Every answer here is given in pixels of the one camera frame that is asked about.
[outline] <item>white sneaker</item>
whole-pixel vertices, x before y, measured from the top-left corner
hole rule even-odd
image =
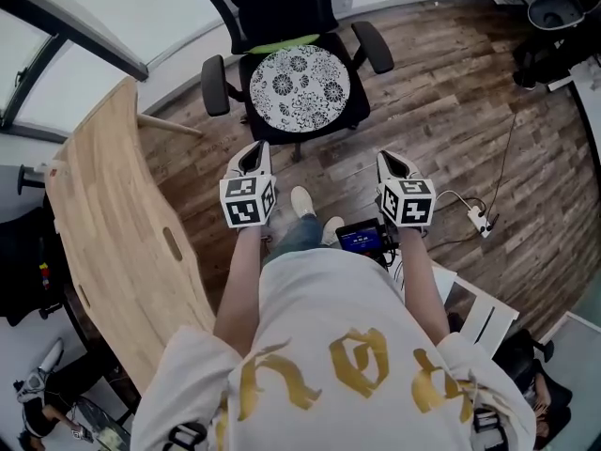
[[[332,217],[324,226],[323,234],[321,235],[321,243],[324,245],[333,245],[338,242],[336,229],[345,226],[345,221],[342,217]]]
[[[299,216],[299,219],[306,214],[316,215],[316,212],[313,210],[313,199],[304,187],[298,185],[292,189],[290,202],[292,203],[292,209]]]

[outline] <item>power strip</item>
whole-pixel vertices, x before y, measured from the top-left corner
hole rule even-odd
[[[470,220],[473,222],[476,230],[480,232],[480,235],[485,238],[488,237],[490,230],[487,229],[490,228],[490,223],[487,221],[486,216],[478,206],[473,206],[470,209],[468,212],[468,217],[470,217]]]

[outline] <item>chair armrest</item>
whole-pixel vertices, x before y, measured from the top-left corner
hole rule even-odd
[[[221,55],[215,55],[209,60],[205,60],[200,73],[200,87],[205,108],[211,117],[224,116],[229,113],[225,67]]]
[[[393,56],[388,45],[369,22],[356,22],[351,25],[361,44],[358,53],[363,53],[372,64],[375,73],[385,73],[394,68]]]

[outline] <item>black and white marker cube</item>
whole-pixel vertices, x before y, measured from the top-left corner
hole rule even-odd
[[[387,179],[378,185],[381,211],[397,227],[429,226],[436,192],[430,179]]]
[[[219,181],[219,197],[230,227],[261,226],[275,207],[275,177],[270,174]]]

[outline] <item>small screen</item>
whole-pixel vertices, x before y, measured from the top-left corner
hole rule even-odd
[[[380,249],[382,247],[382,241],[379,238],[378,230],[372,226],[342,236],[340,245],[345,251],[360,254]]]

